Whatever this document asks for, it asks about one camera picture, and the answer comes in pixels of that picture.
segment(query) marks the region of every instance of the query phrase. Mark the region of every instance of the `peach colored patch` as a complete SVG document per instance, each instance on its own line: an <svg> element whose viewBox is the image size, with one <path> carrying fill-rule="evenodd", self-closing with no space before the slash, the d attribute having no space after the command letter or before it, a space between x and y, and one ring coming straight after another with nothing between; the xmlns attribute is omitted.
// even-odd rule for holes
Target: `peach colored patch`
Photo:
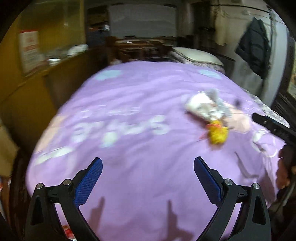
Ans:
<svg viewBox="0 0 296 241"><path fill-rule="evenodd" d="M51 120L47 129L43 132L41 138L39 139L35 152L42 151L47 147L54 135L58 132L59 125L65 118L66 117L63 115L57 115Z"/></svg>
<svg viewBox="0 0 296 241"><path fill-rule="evenodd" d="M229 128L233 128L235 131L246 133L251 129L251 117L244 114L241 110L238 110L231 104L224 102L232 114L230 118L224 118L223 121Z"/></svg>

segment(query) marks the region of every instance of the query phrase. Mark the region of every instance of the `blue gripper pad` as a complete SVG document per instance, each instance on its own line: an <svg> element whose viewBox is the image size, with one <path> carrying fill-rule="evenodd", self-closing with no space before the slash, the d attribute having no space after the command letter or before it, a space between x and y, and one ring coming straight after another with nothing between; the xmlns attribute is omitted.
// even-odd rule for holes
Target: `blue gripper pad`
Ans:
<svg viewBox="0 0 296 241"><path fill-rule="evenodd" d="M200 156L194 160L194 171L210 202L220 206L223 197L223 187L221 185L223 178L216 170L210 169Z"/></svg>
<svg viewBox="0 0 296 241"><path fill-rule="evenodd" d="M91 194L92 189L94 188L94 185L99 179L103 170L102 160L96 157L86 170L87 173L75 189L74 204L77 208L80 205L86 203L89 195Z"/></svg>

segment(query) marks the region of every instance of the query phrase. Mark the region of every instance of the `silver bolt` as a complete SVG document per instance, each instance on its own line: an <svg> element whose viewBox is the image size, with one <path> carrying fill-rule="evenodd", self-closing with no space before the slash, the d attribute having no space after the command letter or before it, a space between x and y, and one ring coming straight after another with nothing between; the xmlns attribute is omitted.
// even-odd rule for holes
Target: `silver bolt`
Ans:
<svg viewBox="0 0 296 241"><path fill-rule="evenodd" d="M232 180L230 180L230 179L226 179L225 180L225 183L226 183L226 185L232 185L233 184L233 181Z"/></svg>
<svg viewBox="0 0 296 241"><path fill-rule="evenodd" d="M36 185L36 188L37 189L41 189L43 187L43 184L42 183L38 183L37 185Z"/></svg>
<svg viewBox="0 0 296 241"><path fill-rule="evenodd" d="M65 186L70 185L70 183L71 183L71 180L70 180L70 179L66 179L66 180L63 181L63 184L64 184Z"/></svg>
<svg viewBox="0 0 296 241"><path fill-rule="evenodd" d="M260 188L260 185L259 185L258 183L254 183L254 184L253 184L253 187L254 187L255 189L259 189L259 188Z"/></svg>

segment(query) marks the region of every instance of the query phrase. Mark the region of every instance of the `light blue patch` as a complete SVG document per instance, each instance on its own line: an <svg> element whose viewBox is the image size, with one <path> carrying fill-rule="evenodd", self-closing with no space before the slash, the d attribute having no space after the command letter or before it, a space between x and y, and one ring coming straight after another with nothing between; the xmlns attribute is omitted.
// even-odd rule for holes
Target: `light blue patch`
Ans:
<svg viewBox="0 0 296 241"><path fill-rule="evenodd" d="M210 71L210 70L206 70L206 69L201 69L199 71L200 74L203 74L205 76L211 77L211 78L215 78L215 79L222 79L221 76L219 74L217 74L216 72Z"/></svg>
<svg viewBox="0 0 296 241"><path fill-rule="evenodd" d="M115 78L119 75L121 75L121 70L104 70L102 72L97 73L94 76L94 79L101 81L101 80Z"/></svg>

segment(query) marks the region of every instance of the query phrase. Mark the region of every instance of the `metal rod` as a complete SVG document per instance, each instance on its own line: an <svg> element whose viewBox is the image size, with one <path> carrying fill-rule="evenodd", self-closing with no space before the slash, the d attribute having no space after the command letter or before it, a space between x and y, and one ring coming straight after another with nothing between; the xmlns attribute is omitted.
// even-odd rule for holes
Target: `metal rod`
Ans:
<svg viewBox="0 0 296 241"><path fill-rule="evenodd" d="M243 6L243 5L234 5L234 4L213 4L213 5L211 5L211 7L214 7L214 6L226 6L226 7L246 7L246 8L251 8L251 9L255 9L255 10L259 10L259 11L262 11L262 12L266 12L266 13L268 13L268 11L266 11L266 10L262 10L262 9L255 8L255 7L248 7L248 6Z"/></svg>

